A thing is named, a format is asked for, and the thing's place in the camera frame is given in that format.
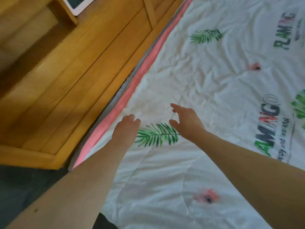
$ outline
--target wooden furniture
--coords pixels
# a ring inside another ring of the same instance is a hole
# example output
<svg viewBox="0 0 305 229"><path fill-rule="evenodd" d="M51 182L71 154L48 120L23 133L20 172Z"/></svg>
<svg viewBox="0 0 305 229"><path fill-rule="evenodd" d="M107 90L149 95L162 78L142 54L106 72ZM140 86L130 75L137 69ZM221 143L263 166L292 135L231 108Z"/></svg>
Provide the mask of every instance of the wooden furniture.
<svg viewBox="0 0 305 229"><path fill-rule="evenodd" d="M19 23L34 19L39 39L0 77L0 164L59 169L183 1L95 0L75 26L39 0Z"/></svg>

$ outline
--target skin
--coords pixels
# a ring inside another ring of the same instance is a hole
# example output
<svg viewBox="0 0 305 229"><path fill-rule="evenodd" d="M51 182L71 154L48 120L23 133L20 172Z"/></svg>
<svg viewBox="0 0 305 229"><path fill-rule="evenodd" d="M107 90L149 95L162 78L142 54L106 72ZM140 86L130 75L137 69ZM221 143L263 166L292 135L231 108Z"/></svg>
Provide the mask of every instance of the skin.
<svg viewBox="0 0 305 229"><path fill-rule="evenodd" d="M191 108L171 104L179 123L169 123L196 144L275 229L305 225L305 172L220 139L205 130ZM133 144L140 120L124 116L112 139L23 211L7 229L92 228L116 170Z"/></svg>

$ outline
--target pink edge of sheet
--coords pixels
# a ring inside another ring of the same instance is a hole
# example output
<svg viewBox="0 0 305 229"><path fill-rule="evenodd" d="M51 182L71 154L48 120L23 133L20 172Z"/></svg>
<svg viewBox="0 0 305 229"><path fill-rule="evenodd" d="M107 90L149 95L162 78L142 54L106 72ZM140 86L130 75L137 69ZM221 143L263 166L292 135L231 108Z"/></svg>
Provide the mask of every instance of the pink edge of sheet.
<svg viewBox="0 0 305 229"><path fill-rule="evenodd" d="M163 44L165 43L167 37L175 28L175 26L179 23L180 19L183 17L185 11L189 7L193 0L186 0L184 5L182 6L181 10L177 14L176 18L172 21L172 23L167 27L167 29L163 32L161 37L159 38L158 42L155 44L151 52L148 54L146 59L143 61L142 65L140 66L139 70L135 74L134 78L132 79L128 89L119 99L116 106L112 109L112 111L102 120L102 122L95 128L93 133L90 135L89 139L86 141L85 145L81 149L81 152L73 166L73 169L81 164L90 150L97 144L97 142L101 139L101 137L105 134L105 132L109 129L115 119L120 115L122 110L126 107L129 99L131 98L132 94L135 92L135 89L139 85L143 76L148 72L151 65L156 60L160 50L162 49Z"/></svg>

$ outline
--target forearm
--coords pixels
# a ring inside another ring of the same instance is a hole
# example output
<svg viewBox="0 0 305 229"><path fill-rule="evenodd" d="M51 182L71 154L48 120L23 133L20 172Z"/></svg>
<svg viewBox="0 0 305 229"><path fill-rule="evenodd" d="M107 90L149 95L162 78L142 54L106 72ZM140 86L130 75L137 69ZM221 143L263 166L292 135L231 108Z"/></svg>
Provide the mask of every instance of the forearm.
<svg viewBox="0 0 305 229"><path fill-rule="evenodd" d="M202 130L194 143L273 228L299 228L305 218L305 172Z"/></svg>
<svg viewBox="0 0 305 229"><path fill-rule="evenodd" d="M52 186L7 228L92 228L127 149L108 142Z"/></svg>

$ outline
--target hand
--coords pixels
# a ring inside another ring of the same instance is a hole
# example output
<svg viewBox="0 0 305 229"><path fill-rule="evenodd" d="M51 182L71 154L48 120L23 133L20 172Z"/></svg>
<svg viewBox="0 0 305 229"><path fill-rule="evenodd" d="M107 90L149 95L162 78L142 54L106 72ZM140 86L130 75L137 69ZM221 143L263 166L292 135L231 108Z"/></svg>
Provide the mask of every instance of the hand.
<svg viewBox="0 0 305 229"><path fill-rule="evenodd" d="M131 114L129 116L124 116L122 121L120 121L114 128L112 134L112 140L118 144L132 146L135 138L138 134L138 129L140 127L140 119L135 119L135 115Z"/></svg>
<svg viewBox="0 0 305 229"><path fill-rule="evenodd" d="M185 139L194 142L196 135L200 132L206 132L201 120L192 108L184 108L177 104L170 104L173 107L173 112L179 116L179 122L170 120L169 123L178 133Z"/></svg>

